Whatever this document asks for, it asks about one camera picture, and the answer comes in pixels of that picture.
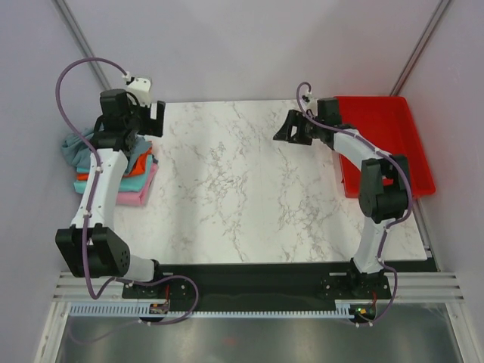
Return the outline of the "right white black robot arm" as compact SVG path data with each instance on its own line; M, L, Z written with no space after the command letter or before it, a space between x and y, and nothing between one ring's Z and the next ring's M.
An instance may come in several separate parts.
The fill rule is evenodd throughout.
M364 297L374 288L370 274L385 268L383 249L389 229L411 214L408 159L381 150L357 128L344 124L336 98L316 99L307 94L296 102L298 108L288 111L273 139L308 146L319 140L360 172L358 203L365 223L352 258L358 271L346 279L346 288L352 296Z

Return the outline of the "grey-blue t shirt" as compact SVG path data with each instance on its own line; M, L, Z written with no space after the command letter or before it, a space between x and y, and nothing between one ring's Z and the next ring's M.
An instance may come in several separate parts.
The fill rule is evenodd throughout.
M152 150L152 144L144 137L138 136L132 154L128 157L128 166L125 174L128 174L138 157L148 149ZM76 172L88 173L91 164L91 151L74 133L69 134L61 145L64 159L70 166L76 168Z

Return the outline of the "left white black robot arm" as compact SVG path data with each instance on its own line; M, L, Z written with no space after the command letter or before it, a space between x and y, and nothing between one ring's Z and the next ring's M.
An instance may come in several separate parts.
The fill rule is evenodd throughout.
M70 272L77 278L115 277L140 281L149 297L166 289L155 272L156 262L133 255L114 231L116 198L139 135L160 137L166 104L142 106L123 89L100 94L102 114L90 139L90 167L81 203L69 228L57 230L55 243Z

